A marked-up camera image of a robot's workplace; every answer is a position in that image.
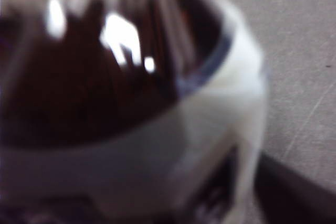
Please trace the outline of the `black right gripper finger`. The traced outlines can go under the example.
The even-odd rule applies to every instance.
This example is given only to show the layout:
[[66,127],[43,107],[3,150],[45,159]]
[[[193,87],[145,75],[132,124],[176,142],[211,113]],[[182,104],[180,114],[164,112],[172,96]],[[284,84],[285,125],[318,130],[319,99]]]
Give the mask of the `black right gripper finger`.
[[335,193],[262,153],[256,196],[266,223],[335,223]]

